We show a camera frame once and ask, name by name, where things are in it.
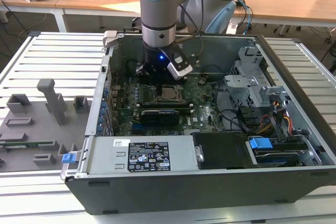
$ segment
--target motherboard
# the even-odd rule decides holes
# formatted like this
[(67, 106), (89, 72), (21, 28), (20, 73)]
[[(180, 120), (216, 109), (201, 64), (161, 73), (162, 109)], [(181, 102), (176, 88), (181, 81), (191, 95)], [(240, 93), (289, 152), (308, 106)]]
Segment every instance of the motherboard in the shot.
[(142, 84), (137, 77), (111, 85), (113, 131), (118, 136), (190, 135), (223, 131), (216, 110), (217, 82), (195, 74), (178, 84)]

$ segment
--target blue latch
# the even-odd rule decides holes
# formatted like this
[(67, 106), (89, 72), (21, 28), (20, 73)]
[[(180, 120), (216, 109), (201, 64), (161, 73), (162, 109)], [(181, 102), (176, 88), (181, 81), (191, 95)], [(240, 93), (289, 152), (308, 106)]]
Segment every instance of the blue latch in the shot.
[(272, 149), (273, 145), (269, 138), (265, 137), (256, 137), (252, 138), (250, 141), (252, 149)]
[(76, 155), (74, 153), (67, 153), (63, 155), (63, 164), (74, 164), (76, 162)]

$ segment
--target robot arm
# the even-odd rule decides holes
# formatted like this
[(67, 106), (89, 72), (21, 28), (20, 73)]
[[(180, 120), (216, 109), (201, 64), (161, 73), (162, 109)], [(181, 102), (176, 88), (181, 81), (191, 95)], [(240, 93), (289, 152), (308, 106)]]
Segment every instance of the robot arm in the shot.
[[(178, 80), (193, 70), (188, 57), (183, 54), (175, 43), (176, 23), (187, 23), (187, 19), (182, 20), (183, 15), (177, 15), (179, 6), (183, 3), (187, 3), (186, 8), (189, 9), (200, 6), (199, 0), (140, 0), (145, 62), (138, 69), (138, 72), (146, 72), (148, 75), (157, 76), (159, 73), (164, 73), (168, 70), (173, 78)], [(223, 13), (220, 15), (223, 7), (220, 4), (218, 5), (218, 3), (215, 3), (215, 5), (215, 15), (211, 17), (218, 20), (223, 16)], [(201, 13), (199, 8), (193, 9), (189, 13), (196, 18), (196, 23), (202, 19), (199, 16)], [(213, 19), (205, 22), (204, 27), (207, 28), (211, 21)]]

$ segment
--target power supply label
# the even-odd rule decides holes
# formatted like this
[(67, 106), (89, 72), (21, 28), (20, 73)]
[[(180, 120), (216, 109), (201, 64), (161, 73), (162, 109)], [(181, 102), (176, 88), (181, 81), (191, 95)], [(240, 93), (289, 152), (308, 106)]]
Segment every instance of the power supply label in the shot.
[(170, 170), (168, 142), (130, 143), (128, 153), (127, 169), (132, 173)]

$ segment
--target desk leg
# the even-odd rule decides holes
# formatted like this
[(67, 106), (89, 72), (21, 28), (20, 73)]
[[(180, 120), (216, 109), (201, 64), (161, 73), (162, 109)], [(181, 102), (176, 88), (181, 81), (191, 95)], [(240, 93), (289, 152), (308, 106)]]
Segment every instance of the desk leg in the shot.
[(58, 30), (61, 33), (68, 33), (69, 32), (69, 26), (68, 26), (67, 20), (66, 20), (65, 15), (64, 15), (64, 10), (63, 9), (53, 9), (52, 13), (55, 16), (57, 26), (58, 26)]
[(288, 29), (289, 27), (290, 27), (290, 26), (282, 25), (282, 26), (281, 26), (281, 30), (280, 30), (280, 32), (279, 32), (279, 35), (284, 36), (284, 35), (286, 34), (287, 29)]
[(99, 18), (99, 27), (100, 28), (104, 28), (105, 25), (104, 25), (103, 16), (98, 16), (98, 18)]
[(8, 19), (7, 19), (7, 16), (6, 16), (6, 12), (4, 11), (1, 11), (0, 12), (0, 21), (2, 23), (8, 23)]

